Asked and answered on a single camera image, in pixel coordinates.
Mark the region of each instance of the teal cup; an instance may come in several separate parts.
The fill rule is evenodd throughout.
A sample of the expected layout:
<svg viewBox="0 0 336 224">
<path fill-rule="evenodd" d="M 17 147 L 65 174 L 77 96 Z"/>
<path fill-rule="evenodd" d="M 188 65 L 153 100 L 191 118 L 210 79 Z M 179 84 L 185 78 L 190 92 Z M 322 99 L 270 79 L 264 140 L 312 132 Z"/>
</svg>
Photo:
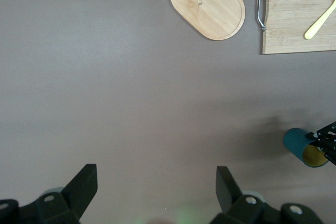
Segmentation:
<svg viewBox="0 0 336 224">
<path fill-rule="evenodd" d="M 299 128 L 290 129 L 283 137 L 284 146 L 309 167 L 325 165 L 328 160 L 324 157 L 324 152 L 310 145 L 314 140 L 306 138 L 307 134 L 308 132 Z"/>
</svg>

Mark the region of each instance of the wooden spoon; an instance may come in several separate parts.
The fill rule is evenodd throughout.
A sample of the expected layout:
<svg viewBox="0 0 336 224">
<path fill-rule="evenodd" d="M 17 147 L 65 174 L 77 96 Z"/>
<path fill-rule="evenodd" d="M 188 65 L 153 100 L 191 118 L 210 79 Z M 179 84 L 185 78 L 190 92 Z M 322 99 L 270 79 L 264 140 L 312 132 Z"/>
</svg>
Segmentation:
<svg viewBox="0 0 336 224">
<path fill-rule="evenodd" d="M 327 18 L 330 14 L 336 9 L 336 0 L 334 3 L 319 17 L 318 20 L 315 21 L 314 24 L 306 31 L 304 34 L 305 39 L 311 39 L 318 32 L 321 26 L 326 22 Z"/>
</svg>

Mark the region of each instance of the bamboo board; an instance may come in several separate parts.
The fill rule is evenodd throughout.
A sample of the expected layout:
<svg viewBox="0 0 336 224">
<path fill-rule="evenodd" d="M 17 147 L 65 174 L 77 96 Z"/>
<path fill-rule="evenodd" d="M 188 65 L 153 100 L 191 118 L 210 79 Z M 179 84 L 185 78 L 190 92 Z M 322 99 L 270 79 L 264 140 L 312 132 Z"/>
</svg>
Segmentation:
<svg viewBox="0 0 336 224">
<path fill-rule="evenodd" d="M 334 0 L 266 0 L 264 54 L 336 50 L 336 11 L 316 35 L 305 32 Z"/>
<path fill-rule="evenodd" d="M 196 30 L 212 40 L 223 40 L 235 35 L 243 25 L 243 0 L 171 0 L 174 8 Z"/>
</svg>

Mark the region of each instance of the black mechanical part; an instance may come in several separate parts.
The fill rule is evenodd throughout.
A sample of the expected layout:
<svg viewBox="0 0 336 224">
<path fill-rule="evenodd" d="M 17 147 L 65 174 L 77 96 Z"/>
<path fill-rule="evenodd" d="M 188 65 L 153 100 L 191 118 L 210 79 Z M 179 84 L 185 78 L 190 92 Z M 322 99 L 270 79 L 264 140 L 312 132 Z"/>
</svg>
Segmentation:
<svg viewBox="0 0 336 224">
<path fill-rule="evenodd" d="M 334 165 L 336 165 L 336 122 L 316 131 L 309 132 L 306 138 L 314 140 L 310 145 L 316 146 L 324 152 L 324 156 Z"/>
<path fill-rule="evenodd" d="M 323 224 L 308 207 L 284 204 L 280 211 L 252 195 L 243 195 L 226 166 L 218 166 L 216 194 L 222 213 L 210 224 Z"/>
<path fill-rule="evenodd" d="M 0 224 L 79 224 L 98 189 L 97 166 L 87 164 L 60 193 L 47 193 L 19 207 L 0 200 Z"/>
</svg>

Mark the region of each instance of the screw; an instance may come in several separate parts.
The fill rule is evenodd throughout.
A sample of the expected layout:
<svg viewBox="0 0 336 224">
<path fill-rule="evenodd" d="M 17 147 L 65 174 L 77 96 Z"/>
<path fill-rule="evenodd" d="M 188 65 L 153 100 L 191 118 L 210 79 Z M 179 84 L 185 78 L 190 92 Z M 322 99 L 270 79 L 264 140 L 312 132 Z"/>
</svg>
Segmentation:
<svg viewBox="0 0 336 224">
<path fill-rule="evenodd" d="M 253 197 L 246 197 L 246 202 L 247 203 L 249 203 L 249 204 L 251 204 L 251 205 L 255 205 L 256 203 L 257 203 L 257 200 L 255 199 L 255 198 L 253 198 Z"/>
<path fill-rule="evenodd" d="M 290 209 L 290 211 L 291 211 L 293 214 L 297 214 L 297 215 L 301 215 L 301 214 L 303 214 L 302 209 L 299 208 L 298 206 L 294 206 L 294 205 L 292 205 L 292 206 L 289 207 L 289 209 Z"/>
<path fill-rule="evenodd" d="M 2 203 L 2 204 L 0 205 L 0 210 L 3 210 L 3 209 L 5 209 L 5 208 L 7 208 L 8 206 L 9 206 L 8 203 Z"/>
<path fill-rule="evenodd" d="M 52 200 L 54 200 L 54 198 L 55 197 L 53 195 L 49 195 L 49 196 L 44 198 L 44 202 L 52 201 Z"/>
</svg>

